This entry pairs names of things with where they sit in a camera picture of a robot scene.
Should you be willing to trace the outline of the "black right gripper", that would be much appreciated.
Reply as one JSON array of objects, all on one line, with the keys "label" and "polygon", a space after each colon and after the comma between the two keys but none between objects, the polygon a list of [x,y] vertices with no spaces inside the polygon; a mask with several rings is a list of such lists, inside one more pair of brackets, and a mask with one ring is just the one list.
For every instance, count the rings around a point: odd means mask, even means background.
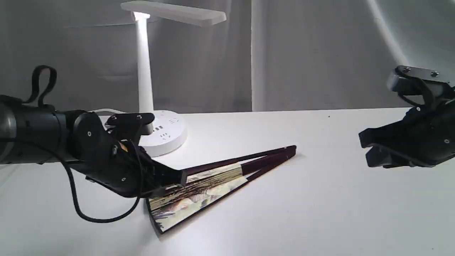
[{"label": "black right gripper", "polygon": [[[434,167],[454,158],[454,103],[440,105],[432,112],[413,107],[403,121],[359,133],[369,167]],[[405,158],[380,148],[407,149]]]}]

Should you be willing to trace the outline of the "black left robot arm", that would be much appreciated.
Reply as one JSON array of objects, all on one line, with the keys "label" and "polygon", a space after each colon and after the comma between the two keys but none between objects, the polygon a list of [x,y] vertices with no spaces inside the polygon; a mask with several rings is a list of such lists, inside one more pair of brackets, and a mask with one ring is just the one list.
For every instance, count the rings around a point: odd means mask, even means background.
[{"label": "black left robot arm", "polygon": [[184,186],[187,174],[153,160],[139,146],[154,119],[151,113],[116,114],[105,129],[95,112],[61,112],[1,96],[1,164],[63,161],[119,196],[161,197],[171,185]]}]

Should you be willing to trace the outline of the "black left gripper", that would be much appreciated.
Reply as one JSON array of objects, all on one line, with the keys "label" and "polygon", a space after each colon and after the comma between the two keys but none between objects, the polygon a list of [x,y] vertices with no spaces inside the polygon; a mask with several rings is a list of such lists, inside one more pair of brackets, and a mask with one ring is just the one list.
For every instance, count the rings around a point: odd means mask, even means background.
[{"label": "black left gripper", "polygon": [[154,162],[131,140],[118,141],[95,112],[73,112],[73,168],[125,198],[149,197],[161,187],[185,186],[187,173]]}]

